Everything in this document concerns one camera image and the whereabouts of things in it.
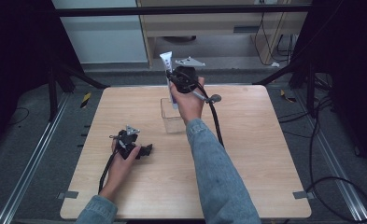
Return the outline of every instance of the blue denim jacket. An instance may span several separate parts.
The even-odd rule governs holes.
[[[206,223],[261,223],[241,176],[218,139],[200,120],[187,124]],[[117,207],[93,196],[76,223],[112,223]]]

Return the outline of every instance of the transparent cup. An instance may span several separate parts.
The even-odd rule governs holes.
[[[161,115],[167,133],[182,133],[186,131],[186,125],[183,118],[180,117],[179,110],[172,107],[172,103],[168,98],[161,99]]]

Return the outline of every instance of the white tube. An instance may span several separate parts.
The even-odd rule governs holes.
[[[165,52],[165,53],[162,53],[160,54],[160,57],[162,59],[162,62],[163,62],[163,66],[165,68],[165,74],[166,74],[166,71],[169,71],[169,72],[173,72],[174,70],[172,69],[172,63],[171,63],[171,58],[172,58],[172,51],[169,51],[169,52]],[[168,85],[168,90],[169,90],[169,99],[170,101],[172,102],[172,107],[174,109],[177,109],[177,102],[174,98],[174,96],[172,96],[172,93],[171,93],[171,83],[169,81],[169,79],[167,78],[166,79],[166,84]]]

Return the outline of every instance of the wooden table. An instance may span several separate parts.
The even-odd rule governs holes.
[[[215,104],[221,134],[261,218],[304,218],[311,215],[288,146],[263,86],[206,86],[208,95],[219,94]],[[78,161],[66,198],[63,218],[78,214],[97,194],[100,176],[111,153],[112,134],[126,124],[139,129],[137,143],[153,144],[149,157],[136,161],[116,202],[117,218],[203,218],[191,150],[185,133],[166,133],[160,100],[167,87],[105,89]],[[209,106],[203,120],[215,132]]]

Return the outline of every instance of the floor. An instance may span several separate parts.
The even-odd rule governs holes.
[[[289,41],[281,42],[280,52],[284,54]],[[184,59],[189,56],[206,64],[206,68],[199,69],[198,74],[204,76],[209,84],[243,83],[249,84],[267,77],[278,68],[263,65],[257,57],[248,35],[197,36],[194,41],[187,37],[159,38],[158,47],[154,55],[166,51],[173,51],[173,58]],[[277,59],[287,56],[274,53]],[[163,85],[163,65],[158,57],[150,68],[127,68],[114,73],[88,73],[88,76],[112,86],[123,85]],[[69,223],[59,216],[62,200],[58,199],[60,192],[65,192],[69,186],[71,175],[74,173],[88,126],[92,122],[97,103],[102,90],[97,90],[87,83],[74,78],[77,87],[74,94],[62,93],[58,90],[58,99],[66,101],[65,112],[61,120],[52,130],[52,138],[45,141],[45,150],[35,154],[41,160],[33,163],[32,176],[27,182],[20,181],[28,161],[36,152],[38,143],[42,141],[42,134],[48,129],[49,105],[48,87],[41,86],[26,92],[19,101],[19,108],[11,118],[6,133],[0,137],[0,214],[8,199],[15,192],[23,189],[12,206],[13,223]],[[270,98],[275,107],[276,115],[284,120],[294,118],[291,114],[302,114],[305,87],[292,91],[287,86],[289,75],[283,76],[267,86]],[[288,96],[297,100],[293,103],[281,97],[280,90],[284,89]],[[79,108],[83,96],[90,91],[92,98],[86,108]],[[327,96],[325,91],[317,91],[316,97],[322,99]],[[316,178],[335,175],[332,165],[333,156],[343,167],[343,175],[357,183],[367,193],[367,159],[355,156],[352,143],[346,134],[344,126],[333,113],[332,107],[326,107],[320,113],[321,129],[314,143],[313,160],[314,176]],[[281,123],[290,153],[304,186],[309,186],[308,147],[314,121],[303,118],[294,122]],[[346,196],[340,193],[344,187],[331,183],[319,186],[322,198],[332,205],[332,208],[350,216]],[[317,200],[310,200],[313,215],[306,220],[290,220],[289,223],[346,223],[346,221],[329,212]],[[263,223],[283,223],[286,220],[263,220]]]

